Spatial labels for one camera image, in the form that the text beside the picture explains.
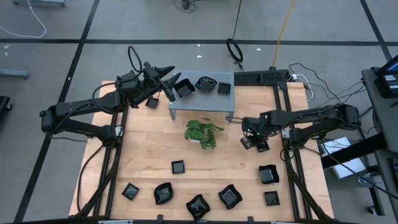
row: small table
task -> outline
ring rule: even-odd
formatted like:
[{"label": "small table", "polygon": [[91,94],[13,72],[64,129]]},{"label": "small table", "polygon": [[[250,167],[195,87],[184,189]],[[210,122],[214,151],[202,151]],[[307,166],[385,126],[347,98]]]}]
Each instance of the small table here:
[{"label": "small table", "polygon": [[[181,72],[180,78],[177,82],[184,78],[189,78],[192,85],[201,77],[214,78],[218,83],[213,91],[209,93],[200,90],[194,91],[191,95],[181,98],[178,93],[173,90],[175,101],[169,104],[170,115],[175,120],[177,110],[189,111],[213,111],[213,112],[228,112],[229,116],[234,116],[235,112],[235,88],[234,88],[234,74],[231,72],[203,72],[203,71],[177,71]],[[231,91],[228,95],[218,93],[218,84],[230,83]]]}]

